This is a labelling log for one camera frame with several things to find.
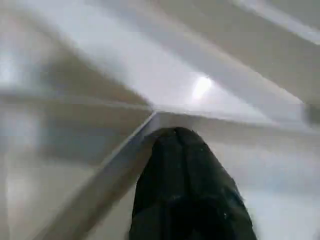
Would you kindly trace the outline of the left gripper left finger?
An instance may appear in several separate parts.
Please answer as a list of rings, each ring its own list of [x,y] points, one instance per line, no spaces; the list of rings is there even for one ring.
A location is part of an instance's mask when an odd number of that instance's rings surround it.
[[[185,195],[183,148],[176,128],[157,133],[151,155],[135,188],[130,240],[171,240],[175,208]]]

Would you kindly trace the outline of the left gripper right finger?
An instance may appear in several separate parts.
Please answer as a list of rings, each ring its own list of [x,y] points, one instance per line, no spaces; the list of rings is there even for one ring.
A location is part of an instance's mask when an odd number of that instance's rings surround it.
[[[236,182],[205,141],[178,127],[183,174],[192,206],[192,226],[199,240],[255,240],[253,223]]]

